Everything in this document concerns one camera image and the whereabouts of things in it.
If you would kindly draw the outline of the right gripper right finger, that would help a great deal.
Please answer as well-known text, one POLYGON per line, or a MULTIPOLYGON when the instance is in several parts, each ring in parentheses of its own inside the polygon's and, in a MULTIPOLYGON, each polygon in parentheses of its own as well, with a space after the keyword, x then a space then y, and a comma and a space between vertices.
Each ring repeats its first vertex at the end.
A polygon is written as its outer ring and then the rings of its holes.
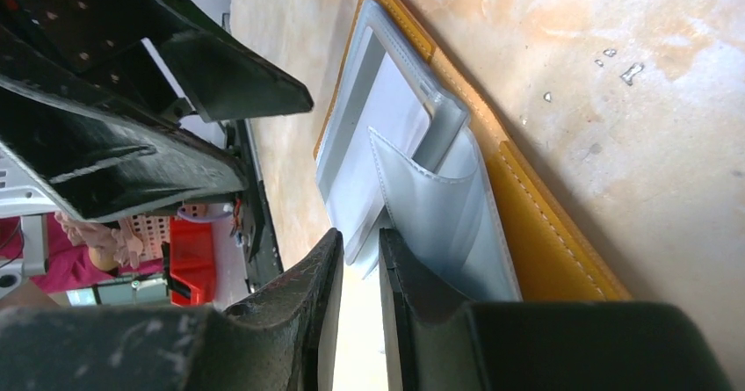
POLYGON ((379 235, 380 296, 390 390, 468 390, 467 298, 425 266, 393 228, 379 235))

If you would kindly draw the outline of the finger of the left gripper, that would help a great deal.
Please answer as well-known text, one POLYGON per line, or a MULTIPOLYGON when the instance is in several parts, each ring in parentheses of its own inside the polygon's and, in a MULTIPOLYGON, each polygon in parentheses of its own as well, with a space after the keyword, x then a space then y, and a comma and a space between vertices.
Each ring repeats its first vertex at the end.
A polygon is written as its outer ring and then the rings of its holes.
POLYGON ((1 149, 62 210, 114 221, 240 192, 240 162, 1 31, 1 149))
POLYGON ((307 87, 245 47, 192 0, 1 0, 1 70, 41 59, 104 94, 176 120, 221 121, 309 112, 307 87))

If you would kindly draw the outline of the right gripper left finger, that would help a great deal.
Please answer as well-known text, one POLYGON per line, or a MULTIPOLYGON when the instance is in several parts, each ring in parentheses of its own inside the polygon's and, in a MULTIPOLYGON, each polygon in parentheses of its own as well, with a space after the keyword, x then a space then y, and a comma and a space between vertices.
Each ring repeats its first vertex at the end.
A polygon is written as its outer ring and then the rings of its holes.
POLYGON ((225 310, 228 390, 330 390, 343 279, 343 236, 329 229, 295 266, 225 310))

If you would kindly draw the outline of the yellow leather card holder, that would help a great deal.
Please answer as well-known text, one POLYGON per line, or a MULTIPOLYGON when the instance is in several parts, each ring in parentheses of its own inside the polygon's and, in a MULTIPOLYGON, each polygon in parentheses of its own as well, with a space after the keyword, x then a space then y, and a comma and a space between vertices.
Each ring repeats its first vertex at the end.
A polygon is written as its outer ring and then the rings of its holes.
POLYGON ((564 211, 493 108, 402 0, 373 0, 445 88, 472 113, 517 280, 527 300, 628 300, 631 295, 564 211))

